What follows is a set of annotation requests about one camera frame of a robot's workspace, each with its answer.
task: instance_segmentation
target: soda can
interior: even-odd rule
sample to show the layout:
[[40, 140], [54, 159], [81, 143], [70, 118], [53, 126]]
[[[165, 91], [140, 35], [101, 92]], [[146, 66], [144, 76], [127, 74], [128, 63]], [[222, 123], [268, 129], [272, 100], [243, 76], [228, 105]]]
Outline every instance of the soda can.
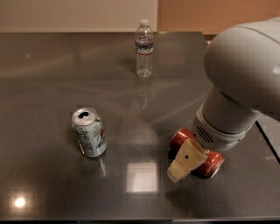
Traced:
[[96, 158], [107, 149], [102, 119], [93, 108], [76, 110], [72, 115], [72, 128], [84, 156]]
[[[175, 132], [173, 138], [171, 139], [170, 148], [178, 152], [186, 139], [194, 138], [195, 136], [190, 130], [186, 128], [179, 129], [177, 132]], [[193, 173], [198, 174], [203, 178], [212, 178], [221, 168], [221, 165], [225, 159], [217, 151], [205, 149], [205, 153], [207, 155], [206, 161], [197, 169], [195, 169]]]

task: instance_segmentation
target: water bottle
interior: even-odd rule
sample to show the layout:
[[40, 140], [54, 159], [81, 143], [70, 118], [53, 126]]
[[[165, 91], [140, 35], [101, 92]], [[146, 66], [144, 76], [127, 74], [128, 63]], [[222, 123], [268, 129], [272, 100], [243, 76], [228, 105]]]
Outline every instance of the water bottle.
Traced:
[[136, 74], [147, 78], [152, 75], [152, 53], [154, 51], [154, 33], [148, 19], [141, 19], [135, 35]]

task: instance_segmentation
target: wall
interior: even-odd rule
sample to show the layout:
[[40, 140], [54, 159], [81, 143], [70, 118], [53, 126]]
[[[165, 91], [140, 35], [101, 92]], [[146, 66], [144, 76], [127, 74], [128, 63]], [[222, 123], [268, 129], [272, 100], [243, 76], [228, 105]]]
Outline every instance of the wall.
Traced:
[[134, 32], [141, 18], [156, 30], [158, 0], [0, 0], [0, 32]]
[[279, 0], [159, 0], [159, 31], [217, 34], [226, 28], [280, 16]]

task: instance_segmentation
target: bottle label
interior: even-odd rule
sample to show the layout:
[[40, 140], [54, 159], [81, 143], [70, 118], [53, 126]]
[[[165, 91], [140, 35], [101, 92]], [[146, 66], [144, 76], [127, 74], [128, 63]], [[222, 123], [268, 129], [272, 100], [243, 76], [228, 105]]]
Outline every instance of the bottle label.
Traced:
[[141, 44], [141, 43], [135, 42], [135, 46], [136, 46], [136, 53], [139, 53], [139, 54], [149, 54], [149, 53], [153, 53], [153, 51], [154, 51], [153, 43]]

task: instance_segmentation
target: bottle cap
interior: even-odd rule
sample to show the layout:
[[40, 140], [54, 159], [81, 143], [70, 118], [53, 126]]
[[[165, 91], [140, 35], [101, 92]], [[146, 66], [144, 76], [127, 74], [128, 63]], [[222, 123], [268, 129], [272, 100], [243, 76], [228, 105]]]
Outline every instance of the bottle cap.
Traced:
[[148, 19], [141, 19], [140, 20], [140, 25], [149, 25], [149, 20]]

